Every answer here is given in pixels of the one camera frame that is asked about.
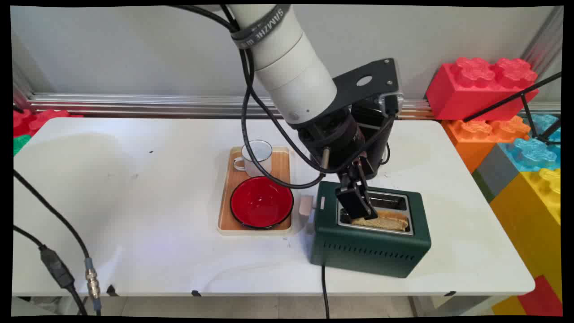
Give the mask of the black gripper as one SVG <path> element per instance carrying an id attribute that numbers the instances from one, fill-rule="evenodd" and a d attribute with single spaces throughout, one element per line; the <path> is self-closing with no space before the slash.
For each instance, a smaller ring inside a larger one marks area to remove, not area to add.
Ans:
<path id="1" fill-rule="evenodd" d="M 393 123 L 393 114 L 385 116 L 375 105 L 352 105 L 297 129 L 299 140 L 319 166 L 323 149 L 330 150 L 324 168 L 339 177 L 335 194 L 349 219 L 378 218 L 366 180 L 378 174 Z M 357 151 L 365 161 L 352 164 Z"/>

